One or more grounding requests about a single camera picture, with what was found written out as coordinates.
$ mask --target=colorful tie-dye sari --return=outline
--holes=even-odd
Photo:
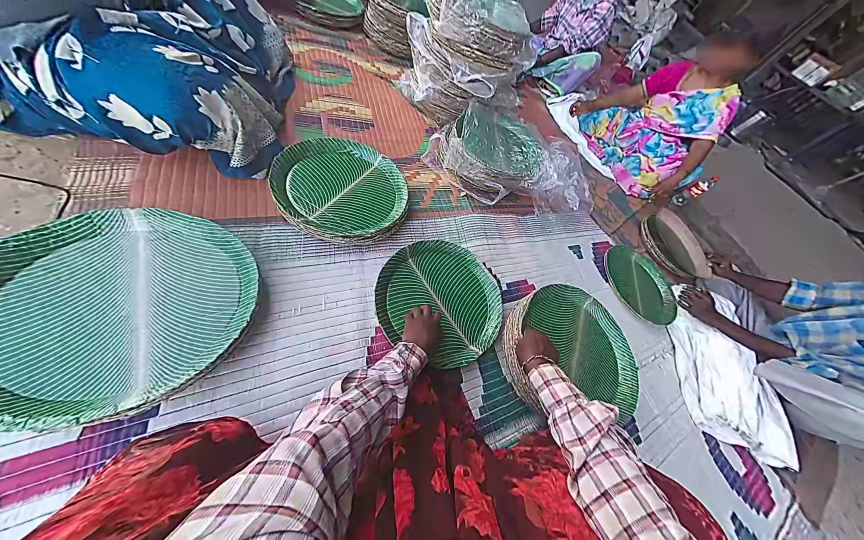
[[[613,106],[579,116],[588,148],[628,195],[647,199],[689,154],[686,140],[715,141],[736,116],[741,92],[725,88],[656,94],[641,108]],[[697,179],[696,168],[679,186]]]

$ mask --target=large green plate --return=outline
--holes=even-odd
[[[606,251],[608,284],[636,315],[654,325],[670,325],[677,308],[672,286],[652,259],[632,248]]]
[[[0,241],[0,429],[141,411],[245,328],[256,262],[209,220],[98,210]]]
[[[375,313],[391,343],[402,341],[405,314],[426,304],[441,313],[441,341],[430,359],[434,367],[470,364],[495,343],[502,296],[471,251],[425,240],[396,251],[385,263],[375,284]]]
[[[586,291],[552,284],[535,291],[524,326],[552,340],[558,367],[588,399],[632,415],[639,405],[639,368],[622,330]]]
[[[310,138],[287,147],[269,170],[279,210],[309,234],[371,237],[402,221],[405,177],[375,148],[341,138]]]

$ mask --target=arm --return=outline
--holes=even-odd
[[[689,177],[692,171],[702,165],[709,153],[715,147],[714,140],[697,139],[692,141],[692,145],[688,147],[688,155],[685,156],[685,161],[672,176],[660,181],[654,187],[654,196],[658,198],[670,197],[675,193],[679,183]]]
[[[616,408],[589,400],[569,382],[544,334],[526,328],[515,350],[568,461],[568,491],[598,537],[690,538],[616,425]]]
[[[789,283],[737,272],[733,270],[732,261],[721,254],[710,253],[707,257],[708,262],[711,264],[712,272],[716,276],[723,280],[729,280],[765,300],[782,304],[786,298],[786,294],[788,294]]]
[[[645,90],[641,84],[622,88],[592,101],[577,101],[569,109],[572,117],[601,111],[610,107],[641,107],[645,103]]]
[[[746,348],[755,351],[759,362],[796,357],[795,350],[767,337],[762,337],[719,313],[715,309],[713,295],[707,290],[686,287],[678,297],[678,305],[696,319],[728,336],[732,341],[737,341]]]
[[[209,494],[169,537],[342,537],[360,469],[402,420],[438,324],[427,305],[406,315],[401,343],[319,392],[275,444]]]

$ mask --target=white cloth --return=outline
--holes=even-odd
[[[864,450],[864,389],[846,386],[780,360],[755,368],[786,399],[796,427]]]
[[[676,296],[681,285],[672,287]],[[736,305],[714,292],[715,310],[738,323]],[[668,325],[685,408],[703,432],[749,449],[773,467],[799,470],[792,428],[776,391],[755,375],[756,353],[684,309]]]
[[[612,169],[600,161],[595,153],[589,149],[589,141],[586,140],[586,136],[583,135],[582,130],[579,129],[579,119],[572,116],[569,112],[569,109],[572,108],[572,104],[580,99],[583,99],[582,94],[573,92],[561,97],[549,98],[545,102],[545,106],[549,110],[549,115],[551,115],[552,119],[555,120],[555,123],[558,124],[558,129],[560,129],[570,141],[574,142],[575,145],[579,147],[579,154],[582,154],[582,157],[585,158],[585,160],[594,167],[595,170],[605,175],[606,178],[615,180],[616,175],[612,174]]]

